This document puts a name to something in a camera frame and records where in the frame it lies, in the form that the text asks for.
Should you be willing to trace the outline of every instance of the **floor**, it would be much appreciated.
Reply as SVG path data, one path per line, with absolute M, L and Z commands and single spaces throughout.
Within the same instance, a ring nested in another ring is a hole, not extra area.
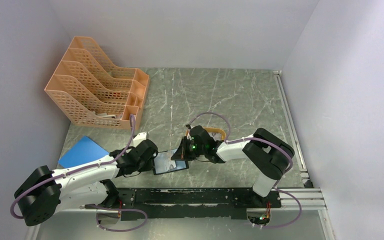
M 185 124 L 201 112 L 212 111 L 226 116 L 232 127 L 230 139 L 252 134 L 265 128 L 291 146 L 291 129 L 285 117 L 285 105 L 275 75 L 268 70 L 208 69 L 208 68 L 142 68 L 150 76 L 148 97 L 140 132 L 158 150 L 176 149 L 185 135 Z M 205 115 L 194 124 L 204 127 L 227 126 L 216 116 Z M 89 136 L 107 151 L 122 149 L 128 141 L 129 130 L 83 127 L 71 124 L 61 155 L 81 137 Z M 280 181 L 281 188 L 302 188 L 299 165 Z M 193 161 L 189 169 L 153 175 L 113 180 L 120 188 L 209 188 L 251 187 L 259 170 L 250 160 L 236 160 L 225 164 Z
M 297 211 L 275 210 L 272 226 L 290 221 Z M 143 220 L 118 221 L 112 229 L 136 227 Z M 206 240 L 206 239 L 270 239 L 270 240 L 324 240 L 322 224 L 317 211 L 302 212 L 299 221 L 280 229 L 252 227 L 246 220 L 232 220 L 229 217 L 148 219 L 138 230 L 130 232 L 109 232 L 95 227 L 94 212 L 61 212 L 40 225 L 37 240 Z

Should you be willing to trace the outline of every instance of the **white wall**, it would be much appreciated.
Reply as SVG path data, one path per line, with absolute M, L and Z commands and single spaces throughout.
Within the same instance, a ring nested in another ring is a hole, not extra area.
M 14 192 L 61 153 L 69 121 L 44 88 L 69 44 L 47 2 L 0 0 L 0 240 L 24 239 Z
M 51 0 L 51 4 L 71 37 L 95 38 L 120 66 L 279 70 L 318 1 Z
M 384 0 L 320 0 L 282 79 L 337 239 L 384 239 Z

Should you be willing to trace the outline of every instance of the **purple cable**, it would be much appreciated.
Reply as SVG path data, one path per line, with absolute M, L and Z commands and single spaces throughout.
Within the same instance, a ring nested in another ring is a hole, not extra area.
M 114 208 L 106 208 L 106 207 L 98 206 L 98 205 L 95 205 L 95 204 L 88 204 L 88 206 L 96 208 L 96 209 L 102 209 L 102 210 L 108 210 L 108 211 L 114 211 L 115 210 Z M 142 211 L 142 210 L 140 210 L 140 209 L 126 208 L 126 209 L 118 209 L 118 211 L 120 211 L 120 212 L 137 212 L 137 213 L 141 213 L 145 217 L 145 220 L 141 224 L 139 224 L 138 226 L 135 226 L 135 227 L 132 227 L 132 228 L 129 228 L 129 229 L 118 230 L 118 229 L 111 229 L 111 228 L 103 227 L 99 223 L 99 220 L 98 220 L 99 214 L 96 214 L 96 218 L 95 218 L 96 219 L 96 226 L 98 228 L 102 229 L 102 230 L 109 231 L 109 232 L 125 233 L 125 232 L 130 232 L 130 231 L 133 231 L 133 230 L 136 230 L 136 229 L 142 227 L 143 225 L 145 225 L 145 223 L 148 220 L 147 213 Z
M 212 111 L 206 111 L 206 112 L 202 112 L 198 115 L 196 115 L 196 117 L 194 117 L 192 120 L 190 120 L 190 122 L 188 123 L 188 125 L 191 125 L 197 118 L 199 118 L 200 116 L 204 115 L 204 114 L 212 114 L 212 115 L 216 115 L 217 117 L 220 117 L 222 118 L 226 124 L 227 124 L 227 127 L 229 129 L 229 132 L 226 134 L 226 137 L 224 138 L 224 141 L 226 142 L 231 134 L 231 124 L 229 123 L 228 119 L 223 116 L 223 115 L 220 115 L 218 113 L 215 113 L 215 112 L 212 112 Z
M 262 142 L 262 143 L 267 144 L 270 147 L 276 149 L 277 151 L 281 152 L 287 158 L 287 160 L 289 161 L 289 167 L 286 168 L 284 174 L 286 174 L 287 172 L 289 172 L 289 170 L 292 169 L 292 166 L 294 165 L 294 162 L 292 161 L 292 157 L 289 156 L 289 154 L 287 154 L 282 148 L 280 148 L 279 146 L 275 145 L 274 143 L 272 143 L 270 141 L 267 141 L 267 140 L 264 140 L 264 139 L 261 139 L 261 138 L 256 138 L 256 137 L 245 137 L 243 139 L 241 138 L 241 139 L 236 139 L 236 140 L 228 141 L 228 142 L 226 142 L 226 144 L 235 144 L 235 143 L 239 143 L 239 142 L 243 142 L 243 141 L 248 141 L 248 140 L 255 140 L 255 141 Z M 290 222 L 287 222 L 287 223 L 284 223 L 284 224 L 280 224 L 280 225 L 276 225 L 276 226 L 262 226 L 263 229 L 278 229 L 278 228 L 283 228 L 283 227 L 289 226 L 289 225 L 295 223 L 301 217 L 301 214 L 303 213 L 303 208 L 302 208 L 301 203 L 298 200 L 298 198 L 296 198 L 294 195 L 290 194 L 289 192 L 280 190 L 279 188 L 276 187 L 278 185 L 279 181 L 280 180 L 277 180 L 276 183 L 274 184 L 274 189 L 276 191 L 278 191 L 279 193 L 283 193 L 283 194 L 289 195 L 291 198 L 293 198 L 296 201 L 296 203 L 298 204 L 299 212 L 298 212 L 298 215 L 293 220 L 291 220 Z
M 127 148 L 130 146 L 130 144 L 132 143 L 132 139 L 133 139 L 133 136 L 135 135 L 135 126 L 136 126 L 136 120 L 135 120 L 135 116 L 133 114 L 130 115 L 129 117 L 129 121 L 130 121 L 130 127 L 131 127 L 131 135 L 130 135 L 130 138 L 128 140 L 128 143 L 126 145 L 126 147 L 123 149 L 123 151 L 120 152 L 120 154 L 118 154 L 113 160 L 111 161 L 106 161 L 106 162 L 103 162 L 101 163 L 100 165 L 108 165 L 108 164 L 112 164 L 114 163 L 115 161 L 117 161 L 123 154 L 125 154 Z M 74 170 L 71 170 L 71 171 L 68 171 L 66 173 L 67 176 L 69 175 L 72 175 L 72 174 L 75 174 L 75 173 L 78 173 L 80 171 L 83 171 L 85 169 L 90 169 L 90 168 L 94 168 L 94 167 L 98 167 L 99 164 L 98 163 L 94 163 L 94 164 L 90 164 L 90 165 L 86 165 L 86 166 L 83 166 L 83 167 L 80 167 L 80 168 L 77 168 L 77 169 L 74 169 Z M 24 217 L 23 216 L 19 216 L 16 214 L 16 212 L 14 211 L 14 208 L 16 207 L 16 204 L 22 199 L 24 198 L 25 196 L 27 196 L 27 194 L 31 193 L 33 190 L 37 189 L 38 187 L 46 184 L 46 183 L 49 183 L 51 181 L 54 181 L 54 180 L 57 180 L 57 179 L 60 179 L 62 177 L 64 177 L 65 175 L 64 174 L 60 174 L 60 175 L 57 175 L 57 176 L 53 176 L 51 178 L 48 178 L 44 181 L 41 181 L 39 182 L 38 184 L 32 186 L 31 188 L 27 189 L 26 191 L 24 191 L 23 193 L 21 193 L 11 204 L 11 207 L 9 208 L 9 212 L 11 213 L 11 216 L 13 216 L 14 218 L 16 219 L 23 219 Z
M 279 146 L 275 145 L 274 143 L 272 143 L 270 141 L 267 141 L 267 140 L 264 140 L 264 139 L 261 139 L 261 138 L 256 138 L 256 137 L 244 137 L 244 138 L 241 138 L 241 139 L 236 139 L 236 140 L 232 140 L 232 141 L 226 141 L 226 144 L 227 145 L 229 145 L 229 144 L 236 144 L 236 143 L 240 143 L 240 142 L 244 142 L 244 141 L 248 141 L 248 140 L 254 140 L 254 141 L 262 142 L 262 143 L 267 144 L 270 147 L 276 149 L 277 151 L 281 152 L 286 157 L 286 159 L 289 162 L 289 166 L 286 168 L 284 174 L 286 174 L 287 172 L 289 172 L 289 170 L 292 169 L 292 166 L 294 165 L 294 162 L 292 161 L 292 157 L 289 156 L 289 154 L 287 154 L 282 148 L 280 148 Z
M 264 140 L 264 139 L 260 139 L 260 138 L 256 138 L 256 137 L 245 137 L 245 138 L 241 138 L 241 139 L 237 139 L 237 140 L 228 141 L 228 137 L 231 134 L 231 125 L 230 125 L 230 123 L 229 123 L 229 121 L 227 120 L 226 117 L 224 117 L 224 116 L 222 116 L 222 115 L 220 115 L 218 113 L 215 113 L 215 112 L 212 112 L 212 111 L 207 111 L 207 112 L 200 113 L 194 119 L 192 119 L 189 122 L 189 125 L 191 125 L 199 116 L 204 115 L 204 114 L 216 115 L 216 116 L 222 118 L 226 122 L 226 124 L 227 124 L 227 126 L 229 128 L 229 132 L 226 135 L 226 138 L 224 139 L 224 142 L 227 145 L 228 144 L 235 144 L 235 143 L 239 143 L 239 142 L 243 142 L 243 141 L 248 141 L 248 140 L 255 140 L 255 141 L 259 141 L 259 142 L 265 143 L 265 144 L 269 145 L 270 147 L 275 148 L 276 150 L 281 152 L 286 157 L 286 159 L 289 161 L 289 166 L 285 169 L 285 172 L 283 174 L 286 174 L 287 172 L 289 172 L 289 170 L 292 169 L 292 166 L 294 165 L 294 162 L 292 161 L 292 157 L 289 156 L 289 154 L 287 154 L 282 148 L 280 148 L 279 146 L 275 145 L 274 143 L 272 143 L 270 141 L 267 141 L 267 140 Z M 276 183 L 274 184 L 273 188 L 276 191 L 278 191 L 279 193 L 283 193 L 283 194 L 291 196 L 296 201 L 296 203 L 298 204 L 299 212 L 298 212 L 298 215 L 292 221 L 284 223 L 284 224 L 276 225 L 276 226 L 263 226 L 262 228 L 265 228 L 265 229 L 278 229 L 278 228 L 283 228 L 283 227 L 286 227 L 288 225 L 291 225 L 291 224 L 295 223 L 301 217 L 301 214 L 303 213 L 303 208 L 302 208 L 301 203 L 298 200 L 298 198 L 296 198 L 294 195 L 290 194 L 289 192 L 280 190 L 280 189 L 278 189 L 276 187 L 278 185 L 279 181 L 280 180 L 276 181 Z

